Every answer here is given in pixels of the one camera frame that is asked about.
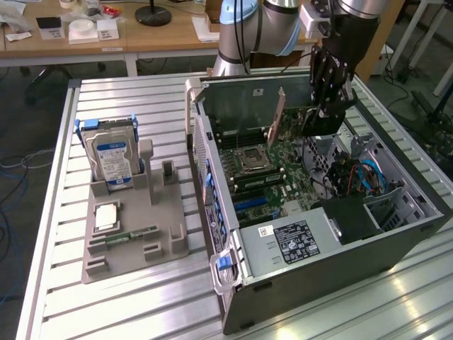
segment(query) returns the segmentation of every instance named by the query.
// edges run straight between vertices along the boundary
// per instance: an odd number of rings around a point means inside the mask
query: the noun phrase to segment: metal slotted table
[[[17,339],[413,339],[428,334],[433,339],[451,339],[451,222],[390,271],[247,331],[222,334],[184,132],[184,82],[204,75],[86,80],[68,90]],[[452,182],[361,81],[354,87],[382,127],[453,207]],[[139,119],[140,137],[153,140],[151,166],[156,169],[163,159],[172,159],[178,167],[190,255],[84,285],[81,258],[91,172],[73,133],[74,120],[126,118],[132,113]],[[347,119],[359,134],[369,131],[354,108]],[[342,138],[350,136],[344,132]]]

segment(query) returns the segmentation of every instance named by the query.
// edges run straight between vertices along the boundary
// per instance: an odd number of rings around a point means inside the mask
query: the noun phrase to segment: lamp base
[[[147,26],[163,26],[171,21],[171,13],[164,7],[155,6],[154,13],[150,6],[145,6],[135,11],[135,18],[139,23]]]

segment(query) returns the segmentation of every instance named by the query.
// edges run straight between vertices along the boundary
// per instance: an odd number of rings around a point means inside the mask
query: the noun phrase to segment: desk leg
[[[409,38],[411,37],[413,31],[415,30],[415,27],[417,26],[418,21],[423,15],[423,12],[426,9],[426,6],[428,5],[428,0],[422,0],[420,5],[418,5],[418,9],[416,13],[413,15],[413,18],[411,20],[411,23],[409,23],[409,26],[404,33],[403,37],[401,38],[401,42],[398,44],[398,47],[396,48],[396,51],[394,53],[394,56],[391,58],[390,61],[390,66],[392,69],[395,68],[396,63],[398,62],[399,57],[401,56],[401,53],[403,53],[404,48],[406,47],[406,44],[409,41]]]
[[[437,85],[436,89],[432,94],[434,94],[437,97],[440,96],[452,78],[453,78],[453,63],[450,65],[448,71],[445,72],[443,78],[439,81],[439,84]]]
[[[436,32],[436,30],[439,28],[440,23],[444,19],[445,14],[447,14],[447,12],[448,12],[448,10],[446,8],[441,9],[437,15],[437,18],[432,22],[430,30],[426,33],[425,37],[422,40],[422,43],[420,44],[420,47],[415,52],[415,54],[411,60],[411,63],[409,64],[410,69],[415,69],[415,66],[418,63],[418,60],[420,60],[422,54],[426,50],[426,47],[428,46],[428,44],[431,41],[432,36]]]
[[[137,73],[137,53],[125,54],[125,62],[128,77],[136,77]]]

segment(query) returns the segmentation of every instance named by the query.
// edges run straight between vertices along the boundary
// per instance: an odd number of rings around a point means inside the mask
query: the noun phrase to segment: small box
[[[98,20],[99,40],[119,39],[118,27],[115,19]]]
[[[387,65],[390,63],[393,55],[394,51],[388,45],[384,45],[381,51],[381,55],[379,56],[379,60],[376,62],[373,73],[371,73],[371,75],[381,76],[384,73]]]
[[[62,19],[56,16],[36,18],[43,40],[64,38]]]
[[[98,41],[98,33],[92,21],[79,19],[69,24],[69,44],[96,43]]]
[[[220,32],[220,11],[222,0],[206,0],[205,19],[210,32]]]

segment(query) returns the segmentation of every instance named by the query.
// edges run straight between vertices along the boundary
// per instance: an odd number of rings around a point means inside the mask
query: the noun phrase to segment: motherboard
[[[267,130],[223,134],[220,160],[240,227],[310,210],[325,193],[317,193],[302,162],[295,133],[297,117],[286,115],[277,140],[266,142]]]

